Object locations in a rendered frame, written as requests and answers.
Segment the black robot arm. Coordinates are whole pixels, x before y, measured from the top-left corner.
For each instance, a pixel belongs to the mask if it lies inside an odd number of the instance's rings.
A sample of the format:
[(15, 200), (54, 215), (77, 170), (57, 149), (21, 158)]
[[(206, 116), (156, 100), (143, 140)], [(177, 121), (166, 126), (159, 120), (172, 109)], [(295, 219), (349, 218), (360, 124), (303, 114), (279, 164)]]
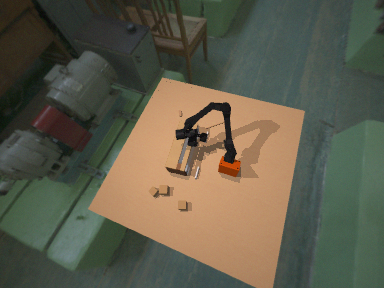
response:
[(188, 139), (187, 145), (191, 147), (196, 147), (198, 144), (198, 142), (196, 141), (197, 138), (195, 139), (193, 138), (196, 136), (196, 134), (198, 134), (198, 130), (192, 129), (192, 127), (197, 123), (198, 120), (204, 117), (211, 110), (222, 111), (223, 113), (225, 133), (226, 133), (226, 140), (224, 140), (224, 147), (227, 151), (224, 155), (223, 161), (233, 164), (237, 152), (234, 147), (232, 134), (231, 134), (231, 124), (230, 124), (231, 106), (227, 102), (224, 102), (224, 103), (211, 102), (209, 105), (203, 108), (196, 115), (187, 118), (184, 123), (185, 127), (183, 129), (179, 129), (175, 131), (176, 139), (177, 140), (185, 139), (187, 136), (189, 136), (190, 138)]

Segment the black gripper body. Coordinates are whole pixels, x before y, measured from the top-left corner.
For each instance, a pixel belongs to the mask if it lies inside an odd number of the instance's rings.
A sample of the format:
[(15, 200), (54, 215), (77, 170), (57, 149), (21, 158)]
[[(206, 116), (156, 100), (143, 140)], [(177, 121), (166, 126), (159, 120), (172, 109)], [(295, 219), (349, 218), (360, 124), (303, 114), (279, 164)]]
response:
[[(201, 135), (201, 136), (199, 136), (199, 135)], [(207, 139), (207, 133), (196, 134), (196, 136), (195, 136), (193, 139), (195, 139), (195, 138), (197, 138), (197, 137), (200, 137), (200, 141), (201, 141), (201, 142), (206, 142), (206, 139)]]

